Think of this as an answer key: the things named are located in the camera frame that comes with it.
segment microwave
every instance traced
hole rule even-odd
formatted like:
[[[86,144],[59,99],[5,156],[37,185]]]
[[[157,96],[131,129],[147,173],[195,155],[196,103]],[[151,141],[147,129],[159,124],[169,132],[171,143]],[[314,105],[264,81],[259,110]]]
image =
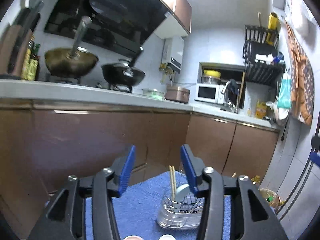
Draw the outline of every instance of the microwave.
[[[223,88],[224,85],[198,83],[195,100],[223,105],[224,95],[221,93]]]

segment yellow lid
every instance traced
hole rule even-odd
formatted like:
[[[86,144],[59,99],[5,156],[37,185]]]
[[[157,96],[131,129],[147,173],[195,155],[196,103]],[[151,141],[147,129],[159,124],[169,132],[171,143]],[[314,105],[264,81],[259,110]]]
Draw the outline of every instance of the yellow lid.
[[[212,77],[216,77],[216,78],[221,77],[221,73],[218,71],[215,71],[215,70],[206,69],[203,72],[206,76],[212,76]]]

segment countertop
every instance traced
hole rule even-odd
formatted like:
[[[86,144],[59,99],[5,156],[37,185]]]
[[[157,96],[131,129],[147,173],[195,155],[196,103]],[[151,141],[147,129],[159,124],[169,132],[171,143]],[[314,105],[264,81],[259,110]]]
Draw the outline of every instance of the countertop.
[[[280,129],[268,121],[249,117],[245,114],[234,114],[221,111],[219,108],[202,103],[183,104],[173,101],[161,101],[143,95],[129,94],[99,88],[38,81],[1,80],[0,98],[37,99],[55,101],[73,101],[102,103],[113,105],[142,106],[180,111],[192,111],[225,119]]]

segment black range hood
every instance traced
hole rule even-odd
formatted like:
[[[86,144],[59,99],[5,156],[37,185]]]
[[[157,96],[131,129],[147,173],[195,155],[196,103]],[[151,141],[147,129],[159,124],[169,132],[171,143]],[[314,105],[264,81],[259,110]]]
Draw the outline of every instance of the black range hood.
[[[133,57],[167,11],[160,0],[58,0],[44,31],[74,38],[81,17],[88,15],[92,26],[83,41]]]

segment silver screw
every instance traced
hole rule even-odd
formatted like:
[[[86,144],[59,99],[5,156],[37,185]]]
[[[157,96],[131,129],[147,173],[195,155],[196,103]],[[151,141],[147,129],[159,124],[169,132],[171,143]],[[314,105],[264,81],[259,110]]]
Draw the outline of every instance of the silver screw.
[[[211,174],[214,172],[214,169],[212,167],[205,167],[203,170],[206,174]]]
[[[109,173],[112,173],[112,169],[110,169],[110,168],[104,168],[104,169],[103,169],[103,172],[104,172],[105,174],[109,174]]]
[[[249,179],[249,177],[246,176],[246,175],[240,175],[240,176],[239,176],[239,180],[247,181],[248,179]]]
[[[70,175],[70,176],[68,176],[68,180],[69,181],[75,181],[75,180],[77,180],[78,178],[77,178],[77,176],[76,175]]]

